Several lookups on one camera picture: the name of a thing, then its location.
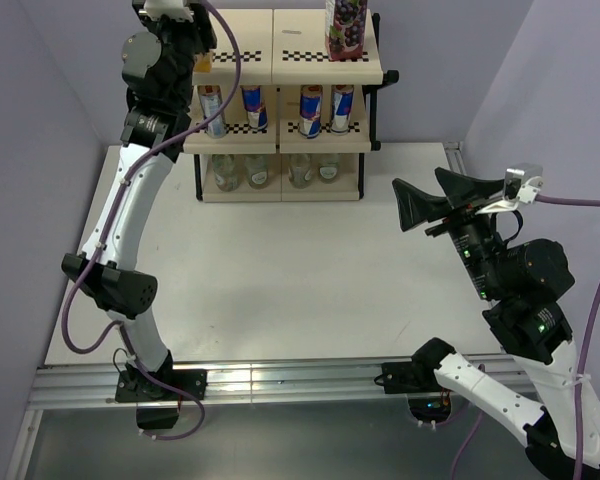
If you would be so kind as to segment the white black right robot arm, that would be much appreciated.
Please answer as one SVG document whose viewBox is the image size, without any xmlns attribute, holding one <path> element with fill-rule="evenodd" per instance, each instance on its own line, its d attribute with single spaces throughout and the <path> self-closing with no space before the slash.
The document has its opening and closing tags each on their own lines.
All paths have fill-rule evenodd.
<svg viewBox="0 0 600 480">
<path fill-rule="evenodd" d="M 600 400 L 585 372 L 589 341 L 576 341 L 559 306 L 574 285 L 564 249 L 535 239 L 518 243 L 497 229 L 501 213 L 542 200 L 537 165 L 481 180 L 437 168 L 441 194 L 392 183 L 400 227 L 448 235 L 479 297 L 492 334 L 531 381 L 528 399 L 433 338 L 406 362 L 382 365 L 375 382 L 388 394 L 452 391 L 505 427 L 549 479 L 600 479 Z"/>
</svg>

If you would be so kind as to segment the blue silver energy drink can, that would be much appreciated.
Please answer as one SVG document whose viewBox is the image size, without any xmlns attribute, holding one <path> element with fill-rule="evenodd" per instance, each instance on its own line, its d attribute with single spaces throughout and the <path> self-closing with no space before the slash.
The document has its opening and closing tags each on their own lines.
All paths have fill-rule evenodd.
<svg viewBox="0 0 600 480">
<path fill-rule="evenodd" d="M 307 139 L 315 138 L 320 133 L 322 97 L 321 85 L 305 85 L 301 88 L 299 132 Z"/>
<path fill-rule="evenodd" d="M 330 132 L 344 135 L 349 132 L 350 115 L 353 108 L 354 86 L 333 85 L 331 89 Z"/>
</svg>

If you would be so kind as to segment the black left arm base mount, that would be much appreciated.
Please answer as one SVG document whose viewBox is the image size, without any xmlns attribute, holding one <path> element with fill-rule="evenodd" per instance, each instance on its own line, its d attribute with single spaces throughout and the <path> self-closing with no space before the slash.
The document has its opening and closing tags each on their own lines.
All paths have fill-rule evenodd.
<svg viewBox="0 0 600 480">
<path fill-rule="evenodd" d="M 173 388 L 203 400 L 207 386 L 207 371 L 174 370 L 164 381 Z M 136 406 L 136 424 L 151 433 L 171 430 L 179 419 L 185 396 L 165 389 L 146 379 L 131 367 L 119 374 L 114 396 L 117 404 Z"/>
</svg>

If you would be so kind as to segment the clear glass bottle green cap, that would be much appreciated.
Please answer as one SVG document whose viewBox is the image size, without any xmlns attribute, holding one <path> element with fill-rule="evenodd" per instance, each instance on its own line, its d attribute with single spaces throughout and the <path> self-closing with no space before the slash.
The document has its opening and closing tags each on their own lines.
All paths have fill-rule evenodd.
<svg viewBox="0 0 600 480">
<path fill-rule="evenodd" d="M 333 183 L 340 171 L 340 155 L 325 153 L 318 159 L 318 176 L 323 183 Z"/>
<path fill-rule="evenodd" d="M 288 162 L 289 181 L 294 188 L 304 189 L 313 179 L 312 159 L 306 153 L 289 155 Z"/>
<path fill-rule="evenodd" d="M 251 188 L 263 189 L 269 180 L 267 157 L 263 154 L 250 154 L 244 158 L 246 178 Z"/>
<path fill-rule="evenodd" d="M 216 186 L 223 192 L 235 191 L 240 184 L 235 156 L 214 154 L 211 156 L 211 163 Z"/>
</svg>

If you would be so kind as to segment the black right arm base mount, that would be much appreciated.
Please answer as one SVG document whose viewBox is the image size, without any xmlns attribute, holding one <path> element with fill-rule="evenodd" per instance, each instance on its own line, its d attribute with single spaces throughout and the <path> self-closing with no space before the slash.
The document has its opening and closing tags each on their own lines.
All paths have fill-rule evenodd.
<svg viewBox="0 0 600 480">
<path fill-rule="evenodd" d="M 466 400 L 453 399 L 451 391 L 441 387 L 431 371 L 413 361 L 382 363 L 374 384 L 386 395 L 404 395 L 416 422 L 436 426 L 468 409 Z"/>
</svg>

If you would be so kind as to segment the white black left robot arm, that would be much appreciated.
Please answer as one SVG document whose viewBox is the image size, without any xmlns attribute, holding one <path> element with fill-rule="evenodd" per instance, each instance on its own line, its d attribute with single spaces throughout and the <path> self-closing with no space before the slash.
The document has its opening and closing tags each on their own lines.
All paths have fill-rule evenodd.
<svg viewBox="0 0 600 480">
<path fill-rule="evenodd" d="M 61 333 L 71 351 L 93 352 L 69 335 L 70 307 L 83 292 L 120 329 L 132 367 L 143 369 L 139 388 L 163 399 L 173 391 L 175 375 L 152 312 L 158 283 L 137 271 L 137 256 L 157 193 L 191 124 L 194 66 L 217 39 L 203 1 L 135 1 L 132 7 L 143 29 L 121 52 L 127 114 L 118 170 L 93 232 L 79 253 L 63 258 L 61 269 L 73 285 L 61 310 Z"/>
</svg>

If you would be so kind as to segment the blue Fontana juice carton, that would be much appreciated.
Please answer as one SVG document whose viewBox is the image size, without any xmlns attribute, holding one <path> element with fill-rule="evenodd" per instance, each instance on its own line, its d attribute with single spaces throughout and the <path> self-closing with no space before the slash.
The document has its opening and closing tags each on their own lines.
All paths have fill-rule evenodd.
<svg viewBox="0 0 600 480">
<path fill-rule="evenodd" d="M 193 56 L 194 73 L 210 73 L 213 67 L 214 50 L 197 52 Z"/>
</svg>

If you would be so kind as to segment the blue purple berry juice carton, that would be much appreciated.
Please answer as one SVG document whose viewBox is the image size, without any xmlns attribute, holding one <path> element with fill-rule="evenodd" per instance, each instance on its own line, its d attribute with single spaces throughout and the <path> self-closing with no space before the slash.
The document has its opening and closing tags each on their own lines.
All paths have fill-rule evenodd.
<svg viewBox="0 0 600 480">
<path fill-rule="evenodd" d="M 325 1 L 325 47 L 330 61 L 363 56 L 366 0 Z"/>
</svg>

